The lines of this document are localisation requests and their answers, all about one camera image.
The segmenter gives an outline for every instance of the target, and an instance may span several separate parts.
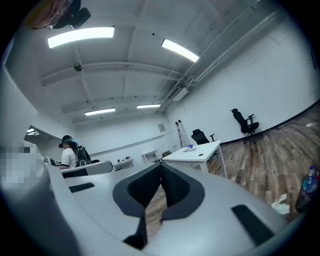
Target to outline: security camera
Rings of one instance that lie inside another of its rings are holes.
[[[75,71],[80,72],[82,70],[82,66],[79,63],[75,64],[73,67]]]

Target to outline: person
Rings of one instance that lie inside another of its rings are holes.
[[[61,166],[60,170],[74,168],[77,165],[77,148],[78,143],[76,140],[72,139],[71,136],[65,135],[62,138],[62,143],[59,148],[63,148],[61,155]]]

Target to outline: white desk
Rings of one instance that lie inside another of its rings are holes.
[[[148,162],[147,162],[147,158],[146,158],[146,156],[147,156],[147,155],[151,155],[151,154],[153,154],[153,153],[155,153],[156,160],[159,160],[159,161],[160,161],[160,163],[161,163],[161,158],[159,157],[159,155],[158,155],[158,150],[156,149],[156,150],[154,150],[154,151],[150,151],[150,152],[147,152],[147,153],[141,154],[141,155],[143,156],[144,161],[145,161],[145,163],[146,163],[146,164],[148,163]]]
[[[132,158],[130,158],[129,160],[124,160],[124,161],[118,162],[117,164],[113,165],[113,167],[122,166],[122,165],[125,165],[128,163],[131,163],[132,167],[135,167],[134,160]]]
[[[221,165],[221,173],[226,178],[227,177],[226,166],[225,166],[224,157],[220,149],[220,143],[221,143],[221,140],[217,140],[217,141],[202,144],[202,145],[195,145],[193,147],[196,148],[196,150],[190,151],[190,152],[184,152],[187,149],[187,147],[183,147],[178,151],[162,158],[162,160],[168,163],[180,162],[180,163],[198,164],[201,167],[201,171],[203,171],[204,173],[208,173],[209,170],[207,166],[207,160],[213,155],[215,151],[217,151],[218,159]]]

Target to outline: wooden floor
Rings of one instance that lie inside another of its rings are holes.
[[[306,124],[315,122],[315,126]],[[309,173],[310,165],[320,167],[320,104],[300,117],[268,131],[256,144],[248,141],[221,145],[228,179],[240,184],[269,205],[282,194],[290,205],[289,221],[298,216],[296,199],[302,177]],[[218,157],[207,162],[209,172],[221,175]],[[199,165],[191,166],[200,172]],[[160,219],[166,209],[166,197],[160,187],[146,209],[148,239],[151,240],[161,227]]]

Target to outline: ceiling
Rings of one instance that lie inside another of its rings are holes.
[[[202,55],[188,74],[196,76],[274,11],[267,2],[82,0],[81,7],[89,9],[91,18],[81,28],[114,26],[114,36],[50,49],[48,38],[72,28],[39,29],[33,49],[41,83],[76,125],[154,114],[154,109],[137,109],[137,105],[161,104],[193,65],[162,48],[164,39]],[[74,70],[77,51],[89,94],[81,72]],[[86,111],[97,108],[116,111],[85,116]]]

